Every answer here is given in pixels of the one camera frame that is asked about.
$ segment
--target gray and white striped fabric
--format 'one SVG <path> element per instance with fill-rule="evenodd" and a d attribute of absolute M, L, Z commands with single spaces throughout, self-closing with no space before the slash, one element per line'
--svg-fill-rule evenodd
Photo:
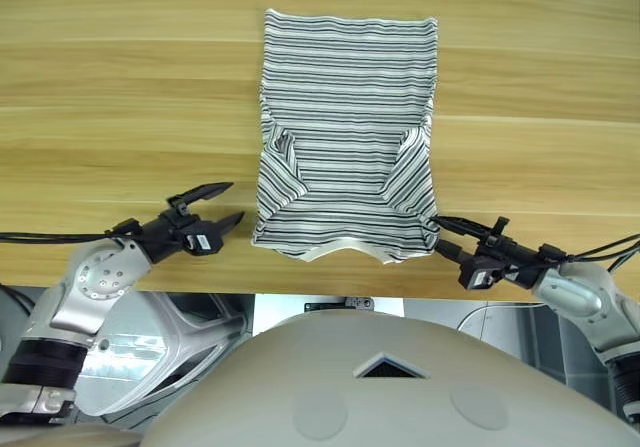
<path fill-rule="evenodd" d="M 267 11 L 253 245 L 303 260 L 433 253 L 436 43 L 435 19 Z"/>

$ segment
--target striped shirt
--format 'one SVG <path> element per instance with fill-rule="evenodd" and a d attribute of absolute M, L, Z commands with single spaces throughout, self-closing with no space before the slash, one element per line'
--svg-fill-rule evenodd
<path fill-rule="evenodd" d="M 267 11 L 253 245 L 303 260 L 433 253 L 436 42 L 435 19 Z"/>

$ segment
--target wooden table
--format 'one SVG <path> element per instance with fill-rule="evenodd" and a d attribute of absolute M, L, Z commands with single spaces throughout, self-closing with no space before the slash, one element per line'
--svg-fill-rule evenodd
<path fill-rule="evenodd" d="M 0 230 L 100 232 L 205 182 L 195 210 L 246 220 L 212 258 L 144 289 L 525 300 L 469 294 L 438 256 L 307 264 L 251 247 L 263 11 L 440 22 L 439 209 L 530 247 L 586 250 L 640 226 L 640 0 L 0 0 Z M 71 247 L 0 246 L 0 280 L 52 285 Z M 640 299 L 640 262 L 616 278 Z"/>

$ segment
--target black cable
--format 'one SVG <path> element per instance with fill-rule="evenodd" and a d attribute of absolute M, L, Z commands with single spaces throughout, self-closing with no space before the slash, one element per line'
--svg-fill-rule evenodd
<path fill-rule="evenodd" d="M 640 251 L 640 242 L 637 242 L 635 245 L 636 245 L 636 247 L 638 247 L 638 250 Z M 631 257 L 633 257 L 637 253 L 638 252 L 633 252 L 631 254 L 627 254 L 625 256 L 619 257 L 618 259 L 616 259 L 613 262 L 613 264 L 611 264 L 609 266 L 609 268 L 607 270 L 609 271 L 610 274 L 613 274 L 616 270 L 618 270 L 620 267 L 622 267 L 622 264 L 627 262 Z"/>
<path fill-rule="evenodd" d="M 0 232 L 0 242 L 10 244 L 80 244 L 103 239 L 134 240 L 139 242 L 181 245 L 179 241 L 146 238 L 142 235 L 114 234 L 41 234 L 34 232 Z"/>
<path fill-rule="evenodd" d="M 636 254 L 638 253 L 638 250 L 640 250 L 640 244 L 634 244 L 631 247 L 627 247 L 624 250 L 619 250 L 618 252 L 614 252 L 613 254 L 600 255 L 597 257 L 583 257 L 582 255 L 577 255 L 573 259 L 573 262 L 600 262 L 602 260 L 617 259 L 618 257 L 624 257 L 629 254 Z"/>
<path fill-rule="evenodd" d="M 640 234 L 630 235 L 629 237 L 625 237 L 624 239 L 616 240 L 615 242 L 611 242 L 610 244 L 603 245 L 602 247 L 596 247 L 595 249 L 587 250 L 586 252 L 583 252 L 581 254 L 576 255 L 576 257 L 585 257 L 587 255 L 597 254 L 597 253 L 602 252 L 604 250 L 609 250 L 609 249 L 611 249 L 613 247 L 617 247 L 618 245 L 626 244 L 627 242 L 631 242 L 632 240 L 638 240 L 638 239 L 640 239 Z"/>
<path fill-rule="evenodd" d="M 619 250 L 617 252 L 613 252 L 611 254 L 606 254 L 606 255 L 600 255 L 597 257 L 588 257 L 588 255 L 594 254 L 594 253 L 598 253 L 598 252 L 603 252 L 605 250 L 609 250 L 612 247 L 616 247 L 620 244 L 624 244 L 627 242 L 630 242 L 632 240 L 636 240 L 640 238 L 640 234 L 635 234 L 635 235 L 631 235 L 629 237 L 626 237 L 624 239 L 620 239 L 617 240 L 616 242 L 612 242 L 610 244 L 607 245 L 603 245 L 602 247 L 598 247 L 596 249 L 592 249 L 589 250 L 587 252 L 583 252 L 581 254 L 578 255 L 568 255 L 566 256 L 564 259 L 560 259 L 560 260 L 554 260 L 554 261 L 550 261 L 550 262 L 541 262 L 538 264 L 530 264 L 530 265 L 523 265 L 521 267 L 516 267 L 514 269 L 507 269 L 504 271 L 505 275 L 508 274 L 515 274 L 518 272 L 521 272 L 523 270 L 533 270 L 533 269 L 552 269 L 552 268 L 557 268 L 560 267 L 564 264 L 569 264 L 572 262 L 600 262 L 603 260 L 610 260 L 610 259 L 616 259 L 616 261 L 611 264 L 611 266 L 609 267 L 609 272 L 615 272 L 617 269 L 620 268 L 620 266 L 622 264 L 624 264 L 625 262 L 627 262 L 631 257 L 633 257 L 635 254 L 637 254 L 638 252 L 640 252 L 640 242 L 636 242 L 635 244 L 633 244 L 630 247 L 627 247 L 626 249 L 623 250 Z"/>
<path fill-rule="evenodd" d="M 0 290 L 2 290 L 11 300 L 13 300 L 18 307 L 25 313 L 27 317 L 31 315 L 31 310 L 35 306 L 35 302 L 27 297 L 22 292 L 7 287 L 4 284 L 0 284 Z"/>

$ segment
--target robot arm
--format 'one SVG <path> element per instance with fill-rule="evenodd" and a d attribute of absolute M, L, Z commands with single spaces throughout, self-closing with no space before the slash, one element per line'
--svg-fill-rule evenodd
<path fill-rule="evenodd" d="M 433 220 L 479 240 L 474 254 L 445 240 L 436 247 L 460 264 L 458 280 L 466 289 L 488 289 L 506 279 L 571 321 L 608 367 L 629 421 L 640 423 L 640 306 L 616 287 L 606 269 L 591 261 L 604 259 L 570 256 L 547 244 L 537 252 L 520 246 L 502 235 L 508 223 L 503 217 L 493 228 L 456 217 Z M 636 243 L 624 255 L 630 257 L 639 247 Z"/>
<path fill-rule="evenodd" d="M 210 255 L 242 219 L 203 221 L 188 205 L 232 184 L 206 184 L 168 199 L 169 208 L 140 225 L 128 219 L 72 256 L 60 283 L 34 308 L 0 384 L 0 423 L 47 423 L 68 414 L 88 349 L 116 302 L 172 254 Z"/>

